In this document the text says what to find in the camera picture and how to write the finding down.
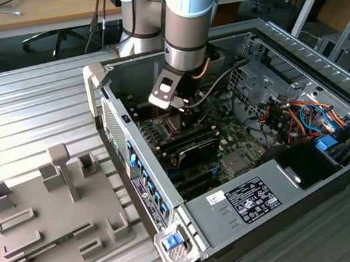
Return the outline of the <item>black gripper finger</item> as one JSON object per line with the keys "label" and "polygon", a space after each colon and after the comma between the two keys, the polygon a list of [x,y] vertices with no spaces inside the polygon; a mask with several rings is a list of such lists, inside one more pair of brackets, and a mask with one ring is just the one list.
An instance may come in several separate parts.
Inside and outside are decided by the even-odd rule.
{"label": "black gripper finger", "polygon": [[189,109],[189,100],[184,98],[172,98],[170,105],[180,112],[186,112]]}

